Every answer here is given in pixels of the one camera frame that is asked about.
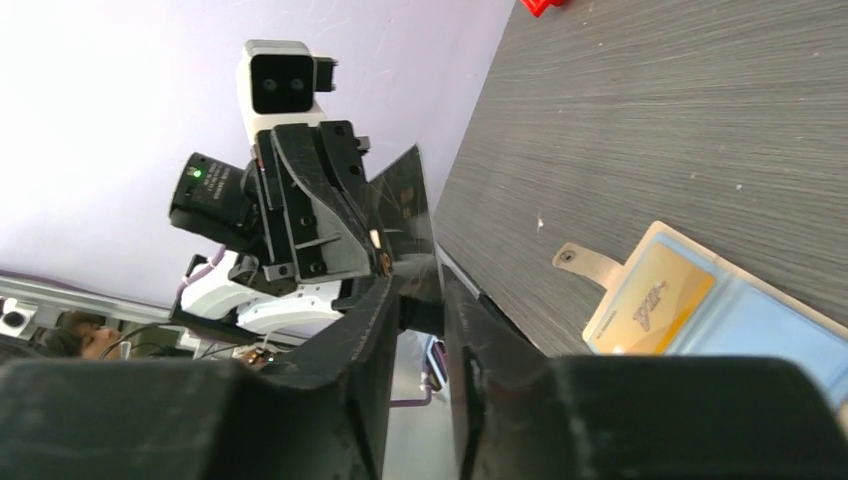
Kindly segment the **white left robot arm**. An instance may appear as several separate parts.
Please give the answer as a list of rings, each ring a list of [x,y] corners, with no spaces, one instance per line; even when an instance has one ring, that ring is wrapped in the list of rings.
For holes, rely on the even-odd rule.
[[[219,245],[187,269],[171,320],[201,337],[244,345],[341,317],[392,270],[368,199],[366,138],[347,121],[258,132],[236,167],[201,153],[179,175],[168,217]]]

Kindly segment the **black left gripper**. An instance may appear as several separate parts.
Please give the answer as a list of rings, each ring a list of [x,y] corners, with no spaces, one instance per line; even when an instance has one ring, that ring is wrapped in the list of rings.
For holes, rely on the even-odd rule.
[[[256,261],[270,282],[323,283],[391,265],[368,136],[351,122],[260,131],[244,168],[191,154],[168,210],[172,226]]]

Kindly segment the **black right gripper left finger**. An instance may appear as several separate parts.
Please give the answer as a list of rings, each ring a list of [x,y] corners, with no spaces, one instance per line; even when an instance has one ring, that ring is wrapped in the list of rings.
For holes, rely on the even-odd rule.
[[[21,360],[1,370],[5,479],[378,479],[399,309],[377,279],[261,370],[234,360]]]

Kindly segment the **beige leather card holder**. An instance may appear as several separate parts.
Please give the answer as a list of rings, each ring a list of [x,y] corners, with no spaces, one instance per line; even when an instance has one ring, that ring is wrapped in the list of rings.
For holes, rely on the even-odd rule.
[[[605,293],[582,332],[589,331],[644,251],[663,243],[716,276],[717,282],[691,320],[660,355],[768,356],[789,360],[813,379],[847,424],[847,329],[671,226],[653,222],[628,259],[620,263],[573,242],[554,255],[554,267],[600,285]]]

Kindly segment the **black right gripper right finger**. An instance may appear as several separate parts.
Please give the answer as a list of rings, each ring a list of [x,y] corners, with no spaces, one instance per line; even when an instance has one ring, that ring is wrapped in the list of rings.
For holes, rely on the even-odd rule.
[[[761,357],[549,357],[443,273],[463,479],[843,479],[818,388]]]

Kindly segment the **gold VIP card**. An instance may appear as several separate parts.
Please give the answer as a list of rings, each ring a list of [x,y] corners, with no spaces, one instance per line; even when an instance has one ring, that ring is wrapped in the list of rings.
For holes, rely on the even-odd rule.
[[[589,331],[601,354],[664,353],[716,285],[713,273],[663,243],[647,248]]]

